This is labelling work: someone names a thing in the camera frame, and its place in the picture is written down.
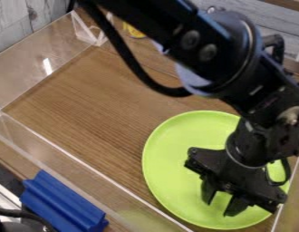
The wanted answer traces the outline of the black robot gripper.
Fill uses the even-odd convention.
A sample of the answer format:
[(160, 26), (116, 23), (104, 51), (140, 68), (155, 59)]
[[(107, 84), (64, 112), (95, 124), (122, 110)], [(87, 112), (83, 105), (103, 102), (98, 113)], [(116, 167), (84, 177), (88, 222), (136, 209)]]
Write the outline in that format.
[(226, 217), (237, 217), (249, 207), (258, 206), (270, 213), (287, 201), (283, 183), (270, 179), (267, 168), (245, 168), (226, 150), (191, 147), (185, 166), (201, 175), (202, 200), (210, 205), (218, 191), (231, 195)]

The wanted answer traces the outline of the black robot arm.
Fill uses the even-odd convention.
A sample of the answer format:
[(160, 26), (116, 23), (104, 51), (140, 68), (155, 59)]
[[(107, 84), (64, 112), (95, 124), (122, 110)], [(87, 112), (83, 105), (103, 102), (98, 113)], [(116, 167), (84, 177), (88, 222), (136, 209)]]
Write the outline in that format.
[[(267, 164), (299, 155), (299, 82), (283, 66), (285, 39), (263, 36), (237, 11), (202, 10), (190, 0), (79, 0), (127, 66), (147, 86), (173, 97), (218, 98), (241, 114), (222, 150), (193, 147), (186, 166), (202, 177), (202, 200), (233, 198), (234, 217), (259, 206), (275, 212), (287, 200)], [(181, 72), (181, 86), (159, 84), (143, 69), (106, 14), (114, 13), (162, 48)]]

